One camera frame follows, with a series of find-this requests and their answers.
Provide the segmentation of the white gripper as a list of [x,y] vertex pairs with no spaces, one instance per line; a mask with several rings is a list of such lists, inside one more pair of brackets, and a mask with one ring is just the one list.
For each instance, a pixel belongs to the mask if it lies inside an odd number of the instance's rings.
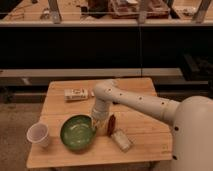
[[92,119],[92,128],[96,130],[96,134],[106,135],[108,119],[107,118],[97,119],[94,116],[92,116],[91,119]]

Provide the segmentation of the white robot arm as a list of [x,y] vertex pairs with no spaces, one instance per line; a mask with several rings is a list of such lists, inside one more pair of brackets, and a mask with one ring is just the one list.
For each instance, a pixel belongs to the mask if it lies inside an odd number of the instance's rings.
[[213,171],[213,100],[203,96],[182,102],[125,91],[114,80],[97,83],[92,118],[103,121],[111,102],[125,105],[172,127],[171,171]]

